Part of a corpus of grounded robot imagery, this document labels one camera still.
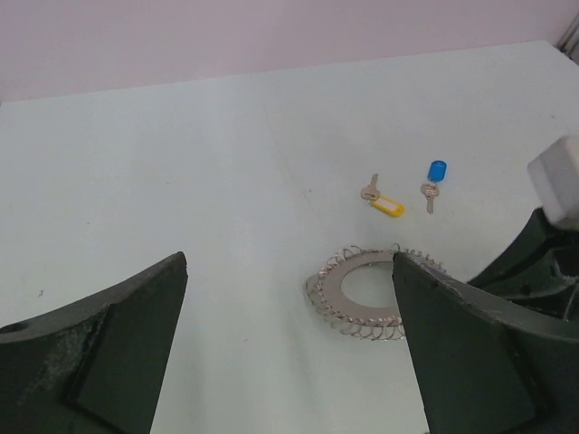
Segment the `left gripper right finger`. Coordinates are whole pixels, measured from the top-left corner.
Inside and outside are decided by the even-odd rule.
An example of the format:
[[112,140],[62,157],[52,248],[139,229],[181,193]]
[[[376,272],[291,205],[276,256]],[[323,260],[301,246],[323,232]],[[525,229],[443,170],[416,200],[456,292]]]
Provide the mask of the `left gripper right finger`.
[[578,431],[578,324],[394,255],[394,290],[432,433]]

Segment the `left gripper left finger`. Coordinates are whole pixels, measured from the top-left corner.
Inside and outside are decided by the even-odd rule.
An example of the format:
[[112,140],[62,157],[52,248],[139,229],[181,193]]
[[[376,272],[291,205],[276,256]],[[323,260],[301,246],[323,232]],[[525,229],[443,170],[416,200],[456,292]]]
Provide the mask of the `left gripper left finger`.
[[148,433],[187,264],[177,252],[137,275],[1,329],[1,431]]

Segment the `round metal keyring disc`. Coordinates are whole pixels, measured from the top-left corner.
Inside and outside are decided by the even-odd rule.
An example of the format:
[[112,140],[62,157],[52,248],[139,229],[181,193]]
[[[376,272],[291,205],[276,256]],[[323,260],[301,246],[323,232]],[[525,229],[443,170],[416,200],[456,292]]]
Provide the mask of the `round metal keyring disc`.
[[348,246],[309,277],[304,293],[315,312],[342,335],[386,342],[405,338],[394,293],[394,255],[407,253],[442,273],[431,255],[395,243],[385,250]]

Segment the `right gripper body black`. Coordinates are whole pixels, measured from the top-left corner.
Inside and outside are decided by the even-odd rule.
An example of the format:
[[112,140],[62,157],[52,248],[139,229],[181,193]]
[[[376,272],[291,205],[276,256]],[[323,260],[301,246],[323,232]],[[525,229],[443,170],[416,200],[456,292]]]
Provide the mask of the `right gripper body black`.
[[578,232],[535,209],[527,224],[469,285],[566,322],[578,321]]

